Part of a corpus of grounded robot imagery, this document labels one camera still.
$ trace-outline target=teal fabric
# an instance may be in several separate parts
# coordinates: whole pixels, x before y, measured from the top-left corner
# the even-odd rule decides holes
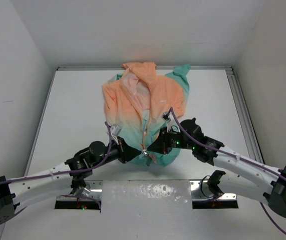
[[[190,70],[190,65],[182,65],[182,66],[176,66],[173,70],[173,72],[170,72],[166,74],[167,77],[174,79],[182,88],[184,91],[184,97],[185,97],[185,104],[187,103],[188,95],[189,95],[189,84],[186,78],[186,75],[188,71]],[[122,74],[118,74],[111,78],[108,82],[112,83],[114,81],[119,80],[122,77]],[[143,122],[142,122],[142,131],[137,131],[135,129],[131,129],[130,126],[123,126],[122,131],[120,132],[120,137],[124,138],[126,143],[136,148],[140,145],[141,139],[143,138],[143,133],[146,131],[146,126],[149,119],[149,110],[146,110],[142,113],[143,116]],[[145,137],[145,146],[150,146],[156,139],[156,136],[159,134],[159,130],[163,127],[167,126],[166,122],[160,121],[160,125],[158,127],[153,127],[152,129],[149,129],[149,132],[147,133]],[[172,163],[176,157],[180,153],[180,149],[173,148],[172,151],[169,154],[160,154],[156,152],[148,151],[149,155],[154,155],[156,158],[156,161],[158,165],[167,166],[170,163]],[[150,156],[145,156],[143,153],[139,156],[132,159],[130,162],[136,165],[142,165],[142,166],[150,166],[151,164],[155,164]]]

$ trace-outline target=white table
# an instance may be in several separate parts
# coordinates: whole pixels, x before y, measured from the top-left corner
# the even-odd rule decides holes
[[[101,85],[121,72],[56,72],[28,174],[64,162],[92,141],[107,143]],[[168,72],[157,70],[159,75]],[[196,117],[205,135],[248,156],[235,107],[239,102],[234,103],[226,71],[193,69],[187,78],[190,95],[182,119]],[[189,180],[201,179],[215,169],[187,150],[182,150],[167,167],[114,161],[90,176],[103,180],[101,214],[96,210],[54,209],[55,199],[51,198],[28,207],[9,221],[1,239],[286,239],[269,222],[259,203],[250,199],[238,196],[239,209],[193,210]],[[272,216],[286,230],[286,220]]]

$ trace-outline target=wall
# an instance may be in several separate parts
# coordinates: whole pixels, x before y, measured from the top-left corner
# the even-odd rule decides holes
[[[9,0],[0,0],[0,176],[22,176],[52,71]]]
[[[236,71],[263,157],[286,165],[286,1],[269,0]]]
[[[50,66],[236,63],[264,0],[11,0]]]

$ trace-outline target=clothing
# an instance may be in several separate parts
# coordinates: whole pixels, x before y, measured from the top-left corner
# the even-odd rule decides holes
[[[186,74],[190,67],[176,67],[168,77],[156,75],[153,62],[131,62],[122,66],[126,70],[120,79],[115,76],[102,85],[107,122],[122,128],[119,136],[129,146],[148,153],[147,156],[140,154],[131,163],[148,166],[154,162],[166,166],[175,160],[179,149],[174,148],[166,155],[146,149],[166,126],[161,118],[164,112],[173,107],[178,117],[185,113],[189,91]]]

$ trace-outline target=orange and teal hoodie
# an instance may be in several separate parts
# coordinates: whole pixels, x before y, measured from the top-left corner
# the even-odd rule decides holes
[[[130,62],[122,67],[126,69],[122,75],[102,85],[106,120],[110,125],[119,125],[122,128],[119,136],[142,152],[131,163],[166,166],[175,160],[180,149],[174,148],[164,155],[147,151],[147,148],[157,139],[159,130],[167,125],[161,118],[164,112],[173,107],[178,117],[184,115],[189,94],[186,75],[190,65],[177,66],[167,75],[156,75],[153,62]]]

